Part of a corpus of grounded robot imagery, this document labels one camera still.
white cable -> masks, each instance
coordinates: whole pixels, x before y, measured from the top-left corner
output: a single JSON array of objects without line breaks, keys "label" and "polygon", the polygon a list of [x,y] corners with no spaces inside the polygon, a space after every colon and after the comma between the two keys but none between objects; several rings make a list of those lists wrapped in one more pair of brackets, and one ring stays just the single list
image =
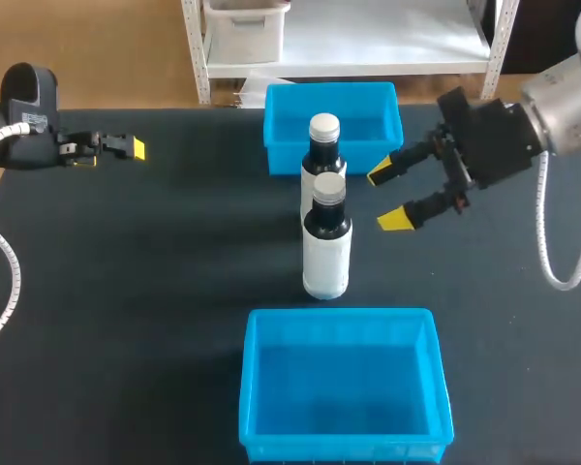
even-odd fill
[{"label": "white cable", "polygon": [[581,282],[581,255],[572,276],[567,282],[562,282],[553,274],[549,254],[546,247],[546,232],[544,225],[544,206],[546,202],[546,183],[549,171],[549,154],[540,155],[540,169],[538,171],[538,188],[535,203],[535,233],[538,240],[538,253],[540,254],[540,266],[542,273],[549,284],[558,291],[570,291]]},{"label": "white cable", "polygon": [[[20,136],[31,133],[31,127],[28,123],[17,123],[11,126],[5,126],[0,129],[0,140],[9,138],[11,136]],[[9,245],[9,242],[0,234],[0,248],[4,252],[4,255],[9,261],[11,266],[11,273],[13,276],[12,286],[11,286],[11,296],[9,297],[9,302],[5,308],[2,315],[0,315],[0,330],[5,326],[13,312],[15,311],[15,306],[19,300],[19,290],[21,289],[21,270],[19,269],[19,261],[15,252]]]}]

white bottle cap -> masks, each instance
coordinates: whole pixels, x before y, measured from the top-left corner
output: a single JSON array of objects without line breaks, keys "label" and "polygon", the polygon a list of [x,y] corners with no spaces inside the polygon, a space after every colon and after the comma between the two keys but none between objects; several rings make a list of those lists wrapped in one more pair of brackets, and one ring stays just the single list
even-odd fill
[{"label": "white bottle cap", "polygon": [[340,120],[331,113],[315,114],[310,120],[310,139],[316,142],[335,142],[340,137]]},{"label": "white bottle cap", "polygon": [[314,180],[314,199],[321,205],[335,205],[345,199],[345,178],[337,172],[322,172]]}]

shelf leg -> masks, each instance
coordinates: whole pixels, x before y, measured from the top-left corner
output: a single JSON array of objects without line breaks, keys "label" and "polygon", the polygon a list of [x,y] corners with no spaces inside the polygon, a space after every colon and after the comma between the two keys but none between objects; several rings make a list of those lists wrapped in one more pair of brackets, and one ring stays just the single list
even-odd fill
[{"label": "shelf leg", "polygon": [[502,66],[504,65],[507,44],[510,41],[514,18],[519,8],[519,0],[503,0],[503,2],[497,1],[495,3],[497,6],[501,3],[502,7],[500,12],[496,12],[499,13],[499,20],[495,28],[491,56],[486,70],[482,94],[480,95],[480,98],[483,100],[492,99],[497,90],[497,84],[502,73]]},{"label": "shelf leg", "polygon": [[183,18],[185,19],[185,32],[187,33],[187,41],[192,55],[198,99],[201,105],[211,105],[211,86],[209,84],[209,74],[206,70],[206,55],[200,29],[200,0],[181,0],[181,3],[183,5]]}]

white shelf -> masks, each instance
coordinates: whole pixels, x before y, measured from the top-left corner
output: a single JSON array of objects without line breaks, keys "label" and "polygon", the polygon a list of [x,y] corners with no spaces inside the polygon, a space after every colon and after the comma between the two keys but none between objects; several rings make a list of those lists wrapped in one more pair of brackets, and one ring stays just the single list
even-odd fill
[{"label": "white shelf", "polygon": [[280,62],[224,64],[207,51],[210,78],[485,73],[490,55],[466,0],[292,0]]}]

wooden floor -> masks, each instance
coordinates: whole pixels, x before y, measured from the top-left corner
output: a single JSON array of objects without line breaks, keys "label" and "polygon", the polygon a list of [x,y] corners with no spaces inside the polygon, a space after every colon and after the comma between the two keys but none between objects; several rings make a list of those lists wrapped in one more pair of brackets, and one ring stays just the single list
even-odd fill
[{"label": "wooden floor", "polygon": [[[0,81],[12,64],[50,68],[62,109],[162,109],[198,105],[179,0],[0,0]],[[392,77],[401,104],[433,103],[457,85],[477,97],[483,76]],[[518,99],[522,77],[499,96]],[[232,105],[239,85],[218,85]]]}]

